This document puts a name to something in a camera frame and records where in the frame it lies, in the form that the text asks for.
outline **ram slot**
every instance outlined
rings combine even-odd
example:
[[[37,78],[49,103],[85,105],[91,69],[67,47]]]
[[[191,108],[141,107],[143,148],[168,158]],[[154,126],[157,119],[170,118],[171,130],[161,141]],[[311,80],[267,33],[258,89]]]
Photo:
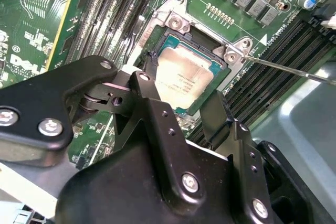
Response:
[[[90,0],[85,13],[81,17],[81,24],[77,31],[76,38],[74,39],[66,63],[78,60],[81,58],[86,42],[89,39],[92,30],[92,24],[96,20],[103,0]]]
[[[98,11],[98,17],[92,24],[92,30],[88,35],[88,41],[84,46],[84,51],[82,53],[82,57],[87,57],[89,55],[94,55],[96,50],[96,42],[100,40],[100,31],[104,29],[105,19],[109,18],[108,13],[114,9],[113,2],[115,0],[103,0],[103,4],[100,6]]]

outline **screw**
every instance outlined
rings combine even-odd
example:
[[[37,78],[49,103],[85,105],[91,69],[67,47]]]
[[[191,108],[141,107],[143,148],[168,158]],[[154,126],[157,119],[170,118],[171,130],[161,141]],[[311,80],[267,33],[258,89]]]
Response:
[[[111,69],[112,66],[107,62],[107,61],[102,61],[100,63],[100,65],[103,67],[103,68],[107,68],[107,69]]]
[[[19,116],[10,109],[0,109],[0,126],[11,126],[17,122]]]
[[[140,78],[144,81],[149,81],[149,77],[147,74],[144,74],[144,73],[140,73],[139,74]]]
[[[253,204],[254,210],[260,217],[264,219],[268,217],[267,209],[259,199],[254,199],[252,201],[252,204]]]
[[[172,25],[173,25],[173,27],[178,27],[180,25],[180,22],[175,19],[175,20],[172,21]]]
[[[273,151],[273,152],[276,151],[276,150],[275,150],[275,147],[274,147],[273,145],[271,145],[271,144],[268,144],[268,148],[269,148],[271,151]]]
[[[243,125],[242,123],[240,124],[240,127],[243,131],[248,131],[248,128],[245,125]]]
[[[184,188],[187,189],[187,191],[189,191],[191,193],[195,193],[195,192],[198,191],[197,179],[189,173],[183,174],[182,184],[183,184]]]
[[[174,30],[179,30],[182,28],[182,20],[179,17],[172,17],[169,20],[169,26]]]
[[[38,130],[44,136],[58,136],[63,131],[60,121],[48,118],[38,124]]]
[[[225,61],[228,62],[234,62],[237,57],[237,54],[234,52],[229,52],[227,55],[225,55]]]

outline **capacitor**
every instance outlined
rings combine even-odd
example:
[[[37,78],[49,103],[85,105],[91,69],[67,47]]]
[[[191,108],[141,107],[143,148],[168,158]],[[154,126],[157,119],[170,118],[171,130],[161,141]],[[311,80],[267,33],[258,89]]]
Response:
[[[303,9],[311,10],[315,7],[316,0],[296,0],[296,4]]]

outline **dimm slot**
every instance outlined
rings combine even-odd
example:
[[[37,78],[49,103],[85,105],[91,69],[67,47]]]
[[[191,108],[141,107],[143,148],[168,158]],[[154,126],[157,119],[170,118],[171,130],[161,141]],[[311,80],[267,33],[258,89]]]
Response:
[[[311,69],[313,66],[315,66],[319,60],[321,60],[323,58],[323,56],[332,49],[332,46],[326,45],[324,46],[324,48],[322,50],[320,50],[319,53],[316,54],[316,58],[313,58],[309,61],[309,63],[307,64],[307,66],[305,68],[303,68],[304,71],[309,71],[309,69]],[[292,87],[297,81],[300,80],[299,76],[293,76],[292,78],[287,78],[284,83],[285,85],[283,87],[280,87],[279,90],[277,91],[277,93],[273,96],[273,98],[270,100],[269,104],[266,106],[263,106],[261,108],[259,108],[257,111],[252,112],[249,118],[246,119],[246,124],[247,125],[251,125],[253,122],[255,122],[255,120],[257,120],[266,110],[267,108],[270,106],[270,104],[273,104],[274,102],[276,102],[281,96],[283,96],[284,94],[284,90],[289,90],[290,87]]]
[[[124,29],[123,32],[114,48],[113,54],[112,55],[116,55],[116,53],[118,52],[121,44],[123,41],[125,40],[130,40],[130,34],[132,33],[132,29],[133,26],[135,25],[135,23],[137,22],[137,18],[139,15],[142,15],[145,11],[145,9],[148,6],[148,3],[150,2],[150,0],[137,0],[136,1],[136,5],[134,7],[134,11],[131,13],[131,16],[129,17],[129,19],[126,20],[125,24],[124,24]],[[117,56],[116,58],[116,62],[119,62],[121,55]]]
[[[86,42],[86,45],[84,46],[82,57],[87,57],[94,54],[94,43],[97,39],[97,33],[99,32],[102,21],[106,18],[107,12],[112,6],[113,1],[114,0],[103,0],[103,4],[100,6],[100,9],[98,11],[98,17],[93,22],[92,30],[88,35],[88,40]]]
[[[288,54],[286,54],[284,57],[281,57],[279,59],[279,61],[275,61],[275,62],[277,64],[280,64],[280,65],[291,67],[292,66],[292,62],[290,62],[290,63],[288,63],[288,62],[291,61],[291,58],[312,37],[312,35],[313,35],[313,31],[312,30],[304,30],[303,35],[300,36],[303,39],[299,40],[298,43],[297,43],[297,41],[295,41],[295,43],[293,43],[293,45],[291,45],[291,47],[288,50],[286,50],[288,52]],[[260,85],[260,83],[266,83],[266,82],[268,82],[274,76],[274,74],[276,72],[277,72],[276,69],[270,68],[270,67],[266,67],[264,73],[262,75],[259,75],[249,85],[249,90],[251,90],[251,92],[244,92],[245,93],[244,96],[240,97],[239,99],[242,99],[242,100],[250,99],[250,100],[252,100],[253,97],[258,93],[259,90],[261,90],[262,88],[267,88],[267,87],[265,87],[263,85]],[[233,111],[239,111],[242,106],[244,106],[244,104],[241,103],[241,102],[238,102],[238,103],[237,102],[233,102],[230,105],[230,107],[231,107],[231,109]]]
[[[284,47],[292,41],[293,37],[295,37],[297,33],[306,26],[299,19],[295,19],[291,24],[292,25],[289,28],[285,29],[285,31],[281,33],[279,38],[272,44],[272,46],[266,49],[266,51],[260,56],[261,59],[273,61],[273,56],[281,53]],[[238,99],[239,96],[237,93],[242,93],[246,88],[248,88],[249,83],[257,78],[258,75],[261,74],[265,69],[266,66],[254,64],[239,81],[239,91],[237,91],[237,86],[234,87],[226,96],[227,101],[229,103],[233,103],[236,99]]]
[[[293,55],[292,58],[294,58],[294,61],[288,65],[288,67],[298,69],[300,65],[302,65],[302,62],[304,62],[307,57],[311,55],[313,52],[313,48],[318,47],[323,42],[323,39],[320,37],[318,39],[315,39],[312,43],[307,43],[311,47],[305,47],[304,51],[297,56]],[[289,76],[290,74],[283,72],[281,70],[272,69],[272,80],[269,81],[263,81],[259,82],[259,85],[262,85],[263,91],[256,92],[255,93],[255,99],[252,97],[249,98],[249,101],[251,101],[250,105],[247,106],[247,104],[244,104],[244,106],[241,106],[240,109],[233,110],[233,113],[239,114],[242,118],[246,117],[246,114],[251,111],[253,106],[256,106],[256,103],[262,103],[267,97],[269,97],[269,94],[272,93],[274,90],[276,90],[279,86],[283,86],[284,79]]]
[[[89,36],[90,31],[88,31],[88,29],[92,28],[92,21],[96,19],[99,10],[98,7],[101,6],[102,1],[103,0],[90,0],[85,13],[81,17],[81,24],[77,36],[70,47],[67,63],[78,60],[81,57],[85,42]]]
[[[298,69],[302,69],[303,71],[308,71],[309,69],[306,67],[306,64],[309,63],[309,61],[311,60],[315,60],[315,57],[317,57],[319,60],[321,57],[318,57],[317,55],[320,55],[318,53],[316,53],[316,51],[320,50],[320,49],[316,49],[318,47],[321,47],[319,45],[321,45],[323,43],[324,39],[319,37],[316,38],[311,44],[310,47],[305,48],[305,50],[297,56],[297,60],[295,61],[295,64],[292,64],[290,67],[292,68],[298,68]],[[262,100],[258,101],[258,99],[255,100],[249,100],[248,103],[245,103],[245,106],[240,110],[240,111],[234,111],[233,114],[238,114],[238,119],[242,120],[243,122],[245,122],[247,124],[246,119],[248,118],[249,115],[253,115],[254,112],[257,108],[259,108],[260,106],[266,111],[267,108],[271,105],[270,101],[273,100],[272,97],[275,96],[274,92],[278,92],[278,90],[282,91],[282,94],[284,94],[287,89],[287,83],[285,82],[287,80],[288,77],[293,77],[294,75],[286,73],[286,72],[282,72],[280,70],[276,71],[277,74],[275,74],[276,78],[275,80],[273,80],[272,83],[261,83],[264,86],[267,86],[268,89],[265,90],[265,93],[260,94],[259,97],[263,97]]]
[[[121,5],[123,4],[123,0],[118,1],[117,4],[115,5],[111,18],[109,20],[109,23],[106,27],[106,30],[104,32],[104,36],[102,37],[102,39],[100,40],[98,47],[95,50],[94,54],[97,55],[103,55],[103,52],[107,52],[110,43],[108,43],[108,41],[110,41],[110,37],[112,36],[112,30],[111,27],[113,26],[113,23],[115,22],[115,18],[117,16],[117,14],[119,13],[119,9],[121,7]]]

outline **screwdriver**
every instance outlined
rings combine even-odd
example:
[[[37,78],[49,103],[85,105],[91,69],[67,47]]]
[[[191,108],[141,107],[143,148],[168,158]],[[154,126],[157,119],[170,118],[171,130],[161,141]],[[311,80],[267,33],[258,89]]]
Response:
[[[259,63],[259,64],[269,66],[269,67],[272,67],[272,68],[276,68],[276,69],[279,69],[279,70],[282,70],[282,71],[285,71],[285,72],[288,72],[288,73],[296,74],[297,76],[301,76],[301,77],[304,77],[304,78],[307,78],[307,79],[310,79],[310,80],[314,80],[314,81],[318,81],[318,82],[321,82],[321,83],[327,83],[327,84],[331,84],[331,85],[336,86],[336,80],[331,80],[331,79],[328,79],[328,78],[325,78],[325,77],[322,77],[322,76],[317,76],[315,74],[307,73],[307,72],[304,72],[304,71],[301,71],[301,70],[285,67],[285,66],[273,63],[273,62],[266,61],[266,60],[253,58],[251,56],[243,56],[243,58],[247,59],[249,61],[255,62],[255,63]]]

